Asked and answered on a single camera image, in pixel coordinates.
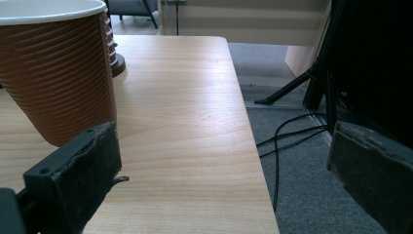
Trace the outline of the brown ribbed paper cup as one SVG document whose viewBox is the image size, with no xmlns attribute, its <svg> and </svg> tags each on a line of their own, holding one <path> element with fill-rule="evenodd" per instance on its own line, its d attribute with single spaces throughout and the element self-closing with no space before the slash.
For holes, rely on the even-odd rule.
<svg viewBox="0 0 413 234">
<path fill-rule="evenodd" d="M 48 143 L 116 120 L 106 4 L 0 0 L 0 86 Z"/>
</svg>

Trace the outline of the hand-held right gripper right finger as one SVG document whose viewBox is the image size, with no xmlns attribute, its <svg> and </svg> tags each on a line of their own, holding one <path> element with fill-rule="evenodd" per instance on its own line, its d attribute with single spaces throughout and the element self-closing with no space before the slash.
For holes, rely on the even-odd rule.
<svg viewBox="0 0 413 234">
<path fill-rule="evenodd" d="M 389 234 L 413 234 L 413 150 L 378 132 L 338 122 L 327 169 Z"/>
</svg>

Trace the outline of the stack of brown paper cups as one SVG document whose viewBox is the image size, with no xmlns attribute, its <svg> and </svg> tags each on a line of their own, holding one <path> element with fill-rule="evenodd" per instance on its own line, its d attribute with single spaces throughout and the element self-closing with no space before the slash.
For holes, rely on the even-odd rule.
<svg viewBox="0 0 413 234">
<path fill-rule="evenodd" d="M 104 20 L 104 23 L 105 23 L 105 30 L 106 30 L 106 36 L 107 36 L 107 45 L 108 45 L 108 50 L 109 50 L 110 64 L 114 65 L 117 62 L 117 57 L 116 57 L 116 46 L 117 46 L 117 44 L 115 43 L 114 38 L 113 38 L 113 30 L 112 30 L 112 27 L 111 27 L 111 19 L 108 16 L 108 10 L 104 11 L 103 20 Z"/>
</svg>

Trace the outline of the black cup holder rack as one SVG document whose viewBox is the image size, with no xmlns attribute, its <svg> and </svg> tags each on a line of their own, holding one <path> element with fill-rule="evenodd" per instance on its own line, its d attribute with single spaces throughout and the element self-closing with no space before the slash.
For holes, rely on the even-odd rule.
<svg viewBox="0 0 413 234">
<path fill-rule="evenodd" d="M 108 0 L 102 0 L 105 5 L 106 5 L 106 10 L 108 10 L 108 16 L 110 17 L 110 13 L 109 13 L 109 1 Z M 111 65 L 111 73 L 112 73 L 112 77 L 116 77 L 118 75 L 120 75 L 125 69 L 126 69 L 126 62 L 125 62 L 125 58 L 118 54 L 116 51 L 116 57 L 117 57 L 117 62 L 114 65 Z"/>
</svg>

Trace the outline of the grey chair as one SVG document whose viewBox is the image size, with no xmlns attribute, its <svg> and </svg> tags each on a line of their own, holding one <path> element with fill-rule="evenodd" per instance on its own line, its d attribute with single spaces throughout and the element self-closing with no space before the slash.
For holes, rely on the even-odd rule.
<svg viewBox="0 0 413 234">
<path fill-rule="evenodd" d="M 119 16 L 120 20 L 123 16 L 147 17 L 154 27 L 158 28 L 157 22 L 153 13 L 158 10 L 157 0 L 105 0 L 108 6 L 110 15 Z"/>
</svg>

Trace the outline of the black tripod stand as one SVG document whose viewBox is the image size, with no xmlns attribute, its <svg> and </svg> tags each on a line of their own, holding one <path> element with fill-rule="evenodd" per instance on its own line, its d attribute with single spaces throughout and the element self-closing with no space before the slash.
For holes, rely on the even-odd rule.
<svg viewBox="0 0 413 234">
<path fill-rule="evenodd" d="M 325 99 L 327 130 L 332 134 L 337 122 L 336 89 L 332 68 L 333 49 L 338 39 L 339 23 L 344 12 L 347 0 L 331 0 L 329 23 L 326 27 L 323 41 L 319 47 L 319 53 L 312 66 L 293 81 L 287 83 L 279 91 L 272 95 L 256 100 L 255 104 L 270 105 L 283 98 L 298 86 L 309 81 L 309 88 L 302 101 L 307 110 L 316 110 L 321 99 Z"/>
</svg>

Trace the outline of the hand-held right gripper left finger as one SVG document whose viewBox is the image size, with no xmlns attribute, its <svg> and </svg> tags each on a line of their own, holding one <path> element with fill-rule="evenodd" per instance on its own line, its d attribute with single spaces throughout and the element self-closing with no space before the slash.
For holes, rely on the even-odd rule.
<svg viewBox="0 0 413 234">
<path fill-rule="evenodd" d="M 82 234 L 118 183 L 122 160 L 116 124 L 92 127 L 23 174 L 29 234 Z"/>
</svg>

